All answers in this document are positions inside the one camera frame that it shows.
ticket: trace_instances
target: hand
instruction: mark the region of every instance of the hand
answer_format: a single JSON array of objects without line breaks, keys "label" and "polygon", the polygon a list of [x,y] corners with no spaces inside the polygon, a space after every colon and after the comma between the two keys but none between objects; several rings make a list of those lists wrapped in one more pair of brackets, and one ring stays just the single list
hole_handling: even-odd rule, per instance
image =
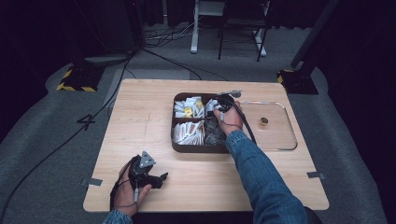
[{"label": "hand", "polygon": [[151,190],[151,185],[146,185],[139,190],[139,197],[137,203],[134,202],[134,189],[132,188],[131,182],[129,181],[129,169],[131,165],[126,169],[120,180],[120,186],[117,190],[116,197],[114,198],[114,208],[128,216],[133,216],[137,213],[138,208],[142,204],[143,200],[148,196]]},{"label": "hand", "polygon": [[[241,105],[238,101],[235,101],[235,104],[242,111]],[[224,113],[224,119],[220,119],[220,111],[215,108],[215,116],[219,121],[220,128],[224,131],[224,133],[228,136],[233,131],[242,130],[244,122],[241,119],[241,116],[238,114],[236,109],[232,106],[226,113]]]}]

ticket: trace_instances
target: chair leg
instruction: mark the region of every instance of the chair leg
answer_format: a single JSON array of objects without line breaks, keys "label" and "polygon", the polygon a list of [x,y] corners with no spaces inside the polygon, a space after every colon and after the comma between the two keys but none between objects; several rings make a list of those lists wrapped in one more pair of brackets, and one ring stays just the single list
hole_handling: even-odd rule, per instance
[{"label": "chair leg", "polygon": [[218,60],[220,60],[220,57],[221,57],[221,49],[222,49],[223,37],[224,37],[224,26],[222,26],[221,29],[220,29],[220,46],[219,46],[219,57],[218,57]]},{"label": "chair leg", "polygon": [[267,35],[267,28],[264,29],[264,34],[262,35],[262,43],[260,44],[259,56],[257,57],[257,62],[260,61],[260,57],[262,56],[262,48],[264,47],[265,36]]}]

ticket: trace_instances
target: gray tape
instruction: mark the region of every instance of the gray tape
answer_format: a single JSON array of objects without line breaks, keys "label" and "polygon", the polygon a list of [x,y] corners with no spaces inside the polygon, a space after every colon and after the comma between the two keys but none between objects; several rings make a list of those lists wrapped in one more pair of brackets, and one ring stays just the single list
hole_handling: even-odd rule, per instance
[{"label": "gray tape", "polygon": [[101,179],[83,178],[79,184],[85,187],[88,187],[89,185],[101,186],[102,182],[103,180]]},{"label": "gray tape", "polygon": [[306,173],[308,175],[308,178],[316,178],[318,177],[319,179],[326,179],[326,175],[320,174],[318,172],[310,172]]}]

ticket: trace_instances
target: fingers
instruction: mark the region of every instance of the fingers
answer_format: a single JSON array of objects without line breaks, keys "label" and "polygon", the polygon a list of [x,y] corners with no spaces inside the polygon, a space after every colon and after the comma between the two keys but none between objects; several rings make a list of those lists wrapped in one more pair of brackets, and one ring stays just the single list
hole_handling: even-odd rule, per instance
[{"label": "fingers", "polygon": [[145,187],[142,188],[139,194],[139,199],[137,203],[140,204],[145,200],[145,198],[149,195],[149,191],[151,190],[152,186],[151,185],[146,185]]}]

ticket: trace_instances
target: gray carpet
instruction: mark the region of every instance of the gray carpet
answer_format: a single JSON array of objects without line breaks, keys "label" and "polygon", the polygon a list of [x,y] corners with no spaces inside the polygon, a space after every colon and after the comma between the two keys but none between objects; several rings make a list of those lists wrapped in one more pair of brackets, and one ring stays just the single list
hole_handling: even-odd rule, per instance
[{"label": "gray carpet", "polygon": [[[190,54],[190,35],[150,50],[195,66],[191,69],[204,80],[276,82],[276,72],[290,68],[308,33],[309,30],[283,28],[269,31],[267,56],[259,63],[255,60],[257,50],[244,44],[224,46],[218,61],[217,30],[213,29],[201,31],[197,54]],[[56,91],[68,66],[48,79],[49,94],[23,115],[0,146],[1,207],[27,172],[81,127],[78,119],[93,115],[102,107],[122,68],[122,64],[108,67],[98,92]],[[143,51],[132,58],[128,69],[183,70]],[[314,164],[327,177],[322,183],[330,208],[317,211],[318,216],[324,223],[387,223],[375,182],[327,95],[325,77],[315,70],[312,78],[319,95],[296,94],[289,98]],[[199,78],[191,74],[191,79]],[[4,223],[101,223],[106,213],[84,211],[86,187],[80,182],[92,174],[110,115],[111,108],[105,108],[87,131],[75,136],[29,175],[12,198]],[[182,218],[185,214],[175,216]],[[210,218],[206,222],[232,223]],[[142,219],[136,223],[147,223]],[[161,219],[150,223],[169,222]],[[186,218],[181,223],[192,221]]]}]

